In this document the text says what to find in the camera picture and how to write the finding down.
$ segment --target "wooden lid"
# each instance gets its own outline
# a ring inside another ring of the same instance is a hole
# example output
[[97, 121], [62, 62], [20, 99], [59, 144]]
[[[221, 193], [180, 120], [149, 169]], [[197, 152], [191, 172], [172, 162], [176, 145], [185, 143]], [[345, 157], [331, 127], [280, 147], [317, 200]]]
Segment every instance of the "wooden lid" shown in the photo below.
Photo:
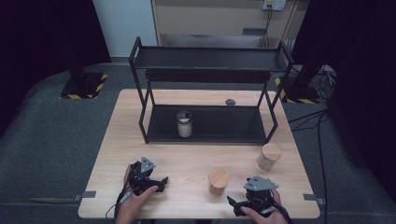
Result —
[[262, 154], [270, 160], [276, 161], [280, 158], [280, 148], [274, 144], [265, 144], [262, 147]]
[[229, 181], [230, 175], [222, 168], [215, 168], [209, 174], [209, 183], [217, 189], [225, 188]]

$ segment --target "salt shaker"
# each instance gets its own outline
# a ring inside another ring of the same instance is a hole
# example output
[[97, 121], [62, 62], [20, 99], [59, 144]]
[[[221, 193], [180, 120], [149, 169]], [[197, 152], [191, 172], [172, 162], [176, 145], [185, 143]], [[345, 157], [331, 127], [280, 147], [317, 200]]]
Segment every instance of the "salt shaker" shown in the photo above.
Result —
[[192, 133], [191, 113], [182, 110], [177, 113], [177, 129], [181, 137], [189, 137]]

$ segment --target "human hand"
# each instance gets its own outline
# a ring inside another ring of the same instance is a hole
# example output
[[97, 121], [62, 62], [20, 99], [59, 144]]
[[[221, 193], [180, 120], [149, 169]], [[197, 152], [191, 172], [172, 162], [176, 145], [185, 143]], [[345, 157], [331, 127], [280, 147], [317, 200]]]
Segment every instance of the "human hand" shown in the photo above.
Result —
[[[280, 201], [280, 195], [279, 192], [277, 192], [276, 189], [271, 189], [271, 192], [273, 194], [274, 201], [282, 206], [282, 203]], [[241, 207], [241, 210], [249, 216], [251, 219], [253, 219], [254, 222], [257, 224], [287, 224], [288, 221], [283, 217], [283, 215], [279, 212], [279, 210], [274, 210], [269, 217], [263, 217], [253, 209], [249, 207]]]
[[[126, 170], [124, 177], [125, 183], [128, 183], [127, 178], [130, 171], [131, 165], [128, 165], [128, 169]], [[120, 205], [116, 224], [131, 224], [136, 218], [143, 204], [145, 204], [149, 197], [154, 194], [155, 191], [157, 191], [158, 186], [152, 186], [138, 196], [132, 192], [131, 188], [129, 187], [129, 183], [127, 184], [126, 188], [127, 191], [131, 192], [131, 196], [129, 196], [125, 202]]]

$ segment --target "white wall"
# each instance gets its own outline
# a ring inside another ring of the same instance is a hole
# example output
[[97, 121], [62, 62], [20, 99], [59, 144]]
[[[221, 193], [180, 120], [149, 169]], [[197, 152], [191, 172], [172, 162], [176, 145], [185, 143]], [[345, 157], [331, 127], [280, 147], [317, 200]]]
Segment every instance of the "white wall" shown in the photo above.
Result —
[[157, 45], [151, 1], [93, 0], [111, 57], [129, 57], [134, 40]]

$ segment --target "shelf bottom tier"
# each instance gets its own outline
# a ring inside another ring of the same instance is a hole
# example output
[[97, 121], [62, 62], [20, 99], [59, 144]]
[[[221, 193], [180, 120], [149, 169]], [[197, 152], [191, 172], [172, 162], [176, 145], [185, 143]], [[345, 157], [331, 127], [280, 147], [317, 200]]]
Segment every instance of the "shelf bottom tier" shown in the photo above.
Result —
[[[177, 131], [177, 112], [191, 112], [192, 135]], [[155, 105], [148, 126], [149, 142], [265, 142], [262, 116], [256, 106]]]

